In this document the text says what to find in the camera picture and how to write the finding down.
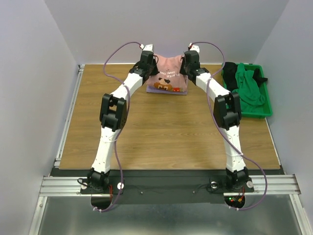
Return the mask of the purple t shirt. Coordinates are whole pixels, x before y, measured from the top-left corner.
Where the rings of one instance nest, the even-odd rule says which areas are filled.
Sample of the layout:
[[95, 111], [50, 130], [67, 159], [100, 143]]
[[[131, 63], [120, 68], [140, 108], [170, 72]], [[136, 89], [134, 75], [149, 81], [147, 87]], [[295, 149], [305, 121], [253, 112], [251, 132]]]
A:
[[147, 93], [154, 93], [154, 94], [175, 94], [175, 95], [187, 95], [188, 91], [183, 91], [181, 88], [172, 88], [169, 91], [164, 89], [158, 89], [152, 86], [146, 87]]

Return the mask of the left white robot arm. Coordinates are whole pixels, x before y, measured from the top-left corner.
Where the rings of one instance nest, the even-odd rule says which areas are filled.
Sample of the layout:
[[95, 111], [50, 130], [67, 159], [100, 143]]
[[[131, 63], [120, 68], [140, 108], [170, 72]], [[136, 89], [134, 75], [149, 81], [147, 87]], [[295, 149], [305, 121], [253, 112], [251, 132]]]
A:
[[109, 187], [111, 156], [116, 140], [127, 121], [130, 98], [153, 72], [157, 72], [153, 50], [143, 49], [140, 60], [130, 69], [121, 85], [112, 93], [104, 94], [102, 97], [99, 115], [100, 141], [86, 182], [98, 193], [105, 192]]

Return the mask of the pink printed t shirt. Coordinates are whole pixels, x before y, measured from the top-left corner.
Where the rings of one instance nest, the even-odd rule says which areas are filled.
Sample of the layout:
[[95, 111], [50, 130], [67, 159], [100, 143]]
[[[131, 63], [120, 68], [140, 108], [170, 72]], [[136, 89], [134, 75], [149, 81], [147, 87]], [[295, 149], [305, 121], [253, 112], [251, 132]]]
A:
[[147, 86], [169, 91], [172, 88], [181, 88], [187, 91], [188, 77], [180, 73], [182, 55], [163, 57], [156, 54], [158, 74], [151, 75], [146, 81]]

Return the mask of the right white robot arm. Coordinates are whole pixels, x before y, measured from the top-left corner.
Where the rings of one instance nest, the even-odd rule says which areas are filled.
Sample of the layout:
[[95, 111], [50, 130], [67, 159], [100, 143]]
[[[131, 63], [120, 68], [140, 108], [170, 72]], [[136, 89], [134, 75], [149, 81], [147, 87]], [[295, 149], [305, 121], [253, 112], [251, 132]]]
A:
[[248, 181], [248, 169], [244, 162], [239, 138], [239, 125], [242, 118], [240, 98], [218, 83], [210, 72], [200, 66], [197, 50], [189, 49], [184, 53], [181, 71], [197, 87], [206, 92], [213, 121], [224, 139], [226, 153], [225, 187], [236, 191]]

